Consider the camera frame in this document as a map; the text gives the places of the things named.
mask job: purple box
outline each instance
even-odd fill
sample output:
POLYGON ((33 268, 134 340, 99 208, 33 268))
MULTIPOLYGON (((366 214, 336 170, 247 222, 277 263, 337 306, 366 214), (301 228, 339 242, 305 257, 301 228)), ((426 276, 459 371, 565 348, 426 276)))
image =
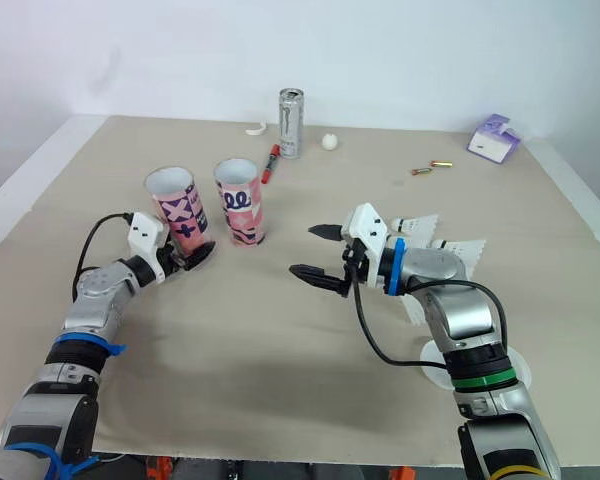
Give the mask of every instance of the purple box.
POLYGON ((495 163, 504 162, 520 143, 520 135, 507 125, 507 117, 494 113, 473 133, 467 150, 495 163))

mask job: blue ring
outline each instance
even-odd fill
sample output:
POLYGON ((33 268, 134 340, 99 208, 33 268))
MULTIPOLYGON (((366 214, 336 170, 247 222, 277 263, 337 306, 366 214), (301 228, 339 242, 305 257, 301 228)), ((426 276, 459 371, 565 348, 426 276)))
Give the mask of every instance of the blue ring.
POLYGON ((114 345, 97 335, 81 332, 63 333, 58 338, 56 338, 56 340, 53 343, 56 344, 60 342, 66 342, 67 340, 82 340, 83 342, 95 343, 96 345, 99 345, 102 348, 104 348, 107 352, 109 352, 110 355, 113 355, 114 357, 120 355, 127 349, 126 345, 114 345))
POLYGON ((400 280, 400 273, 402 271, 402 258, 407 251, 407 244, 404 238, 398 237, 396 239, 395 254, 393 257, 393 268, 391 269, 391 280, 389 280, 388 293, 391 296, 396 296, 398 291, 398 280, 400 280))

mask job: energy drink can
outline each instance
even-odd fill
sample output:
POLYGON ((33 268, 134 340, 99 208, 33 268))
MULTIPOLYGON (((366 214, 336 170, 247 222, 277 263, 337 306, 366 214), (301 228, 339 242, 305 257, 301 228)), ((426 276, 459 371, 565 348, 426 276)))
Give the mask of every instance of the energy drink can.
POLYGON ((280 90, 280 155, 298 158, 302 147, 304 92, 299 88, 280 90))

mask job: marker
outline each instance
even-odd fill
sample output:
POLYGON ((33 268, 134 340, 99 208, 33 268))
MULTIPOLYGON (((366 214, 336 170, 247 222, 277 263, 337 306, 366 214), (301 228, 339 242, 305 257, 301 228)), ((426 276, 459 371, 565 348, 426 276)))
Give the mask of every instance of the marker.
POLYGON ((269 160, 267 161, 267 166, 264 167, 264 171, 262 172, 262 183, 269 182, 269 177, 273 173, 273 169, 276 168, 276 163, 278 163, 278 157, 280 156, 280 145, 277 143, 271 147, 271 152, 269 153, 269 160))

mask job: pink cup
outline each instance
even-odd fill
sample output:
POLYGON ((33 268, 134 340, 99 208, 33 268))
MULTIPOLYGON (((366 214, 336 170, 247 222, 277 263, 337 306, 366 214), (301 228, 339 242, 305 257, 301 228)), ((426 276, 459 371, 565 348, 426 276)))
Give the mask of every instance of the pink cup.
POLYGON ((244 158, 224 160, 213 171, 231 241, 241 247, 264 240, 258 167, 244 158))
POLYGON ((188 257, 211 240, 200 195, 193 175, 187 169, 160 168, 150 173, 144 183, 156 203, 158 214, 169 224, 171 238, 182 255, 188 257))

